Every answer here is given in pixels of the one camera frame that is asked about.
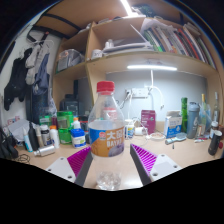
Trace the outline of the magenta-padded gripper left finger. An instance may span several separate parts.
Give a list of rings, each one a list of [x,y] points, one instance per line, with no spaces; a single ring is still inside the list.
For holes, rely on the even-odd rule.
[[[91,148],[86,147],[68,158],[58,158],[47,168],[47,171],[78,186],[83,186],[91,163]]]

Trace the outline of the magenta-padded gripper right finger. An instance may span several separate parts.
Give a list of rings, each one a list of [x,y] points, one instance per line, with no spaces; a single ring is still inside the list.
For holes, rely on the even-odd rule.
[[[155,155],[134,144],[130,145],[130,154],[143,185],[181,170],[181,167],[166,154]]]

